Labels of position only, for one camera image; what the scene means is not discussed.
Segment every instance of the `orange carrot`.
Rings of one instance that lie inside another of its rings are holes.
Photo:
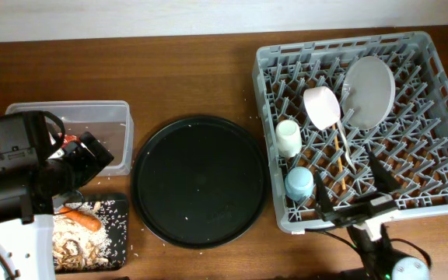
[[[87,229],[97,232],[101,229],[101,221],[99,219],[96,219],[95,217],[87,214],[83,214],[79,211],[70,211],[71,209],[69,207],[62,207],[60,209],[60,213],[68,212],[65,215],[65,217],[71,219],[74,222],[78,222],[80,225],[86,227]]]

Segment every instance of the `black round tray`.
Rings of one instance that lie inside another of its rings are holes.
[[[176,121],[138,154],[131,198],[146,226],[193,249],[228,243],[260,215],[269,189],[264,155],[250,133],[219,117]]]

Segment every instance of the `wooden tabletop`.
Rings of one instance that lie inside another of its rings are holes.
[[[412,30],[432,36],[448,76],[448,26],[0,44],[0,115],[18,102],[125,100],[135,123],[134,154],[155,131],[192,114],[230,119],[250,131],[264,148],[251,79],[259,47]],[[97,177],[83,190],[129,195],[129,176]],[[430,253],[434,279],[448,278],[448,216],[388,226],[391,237],[409,240]],[[344,229],[334,233],[348,238]],[[164,246],[133,208],[128,234],[133,250],[128,250],[121,270],[57,279],[318,279],[318,275],[323,278],[326,273],[362,266],[359,257],[337,240],[282,232],[270,198],[248,232],[215,249]],[[396,247],[418,255],[406,246]]]

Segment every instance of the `dish rack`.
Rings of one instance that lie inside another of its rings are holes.
[[[377,57],[390,67],[396,84],[395,100],[388,117],[369,130],[348,124],[353,110],[342,116],[351,160],[357,169],[353,172],[342,156],[344,148],[334,147],[334,138],[340,138],[338,131],[319,131],[310,122],[303,106],[303,91],[327,86],[343,104],[348,95],[343,84],[346,72],[366,56]],[[257,51],[252,77],[281,230],[300,234],[304,229],[332,226],[315,214],[314,195],[304,206],[285,196],[284,178],[295,166],[320,173],[335,209],[375,191],[366,148],[402,186],[393,193],[401,210],[397,219],[448,214],[448,79],[427,33],[262,47]],[[301,129],[302,152],[291,159],[279,156],[276,145],[275,126],[284,119],[296,121]],[[344,166],[341,172],[339,157]]]

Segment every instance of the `white wall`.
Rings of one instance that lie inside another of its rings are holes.
[[[0,41],[448,24],[448,0],[0,0]]]

